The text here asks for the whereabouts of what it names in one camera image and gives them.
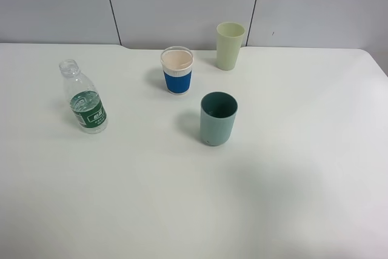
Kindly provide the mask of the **white cup blue sleeve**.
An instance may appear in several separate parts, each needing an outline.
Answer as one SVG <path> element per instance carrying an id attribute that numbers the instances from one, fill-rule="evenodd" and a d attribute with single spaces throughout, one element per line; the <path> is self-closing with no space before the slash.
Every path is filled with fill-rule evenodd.
<path id="1" fill-rule="evenodd" d="M 185 94 L 190 88 L 192 52 L 181 46 L 166 48 L 161 53 L 161 64 L 169 92 L 175 95 Z"/>

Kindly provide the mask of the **clear water bottle green label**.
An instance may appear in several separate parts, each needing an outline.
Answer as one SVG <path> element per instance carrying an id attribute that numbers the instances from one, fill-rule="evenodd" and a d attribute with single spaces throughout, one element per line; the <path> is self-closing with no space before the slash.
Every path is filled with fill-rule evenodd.
<path id="1" fill-rule="evenodd" d="M 94 83 L 81 72 L 77 62 L 66 59 L 59 63 L 64 93 L 82 130 L 89 134 L 106 129 L 108 119 Z"/>

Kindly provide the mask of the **teal plastic cup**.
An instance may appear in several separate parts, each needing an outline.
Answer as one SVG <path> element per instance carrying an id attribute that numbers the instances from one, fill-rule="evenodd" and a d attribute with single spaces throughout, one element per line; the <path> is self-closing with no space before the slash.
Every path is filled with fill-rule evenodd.
<path id="1" fill-rule="evenodd" d="M 201 100 L 200 138 L 208 146 L 220 146 L 230 138 L 238 103 L 226 92 L 210 92 Z"/>

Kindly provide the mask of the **light green plastic cup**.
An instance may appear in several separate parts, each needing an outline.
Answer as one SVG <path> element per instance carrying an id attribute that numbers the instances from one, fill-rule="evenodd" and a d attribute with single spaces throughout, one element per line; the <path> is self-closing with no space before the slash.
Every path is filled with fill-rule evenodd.
<path id="1" fill-rule="evenodd" d="M 217 26 L 216 32 L 216 65 L 224 71 L 233 70 L 243 43 L 245 28 L 235 22 L 223 22 Z"/>

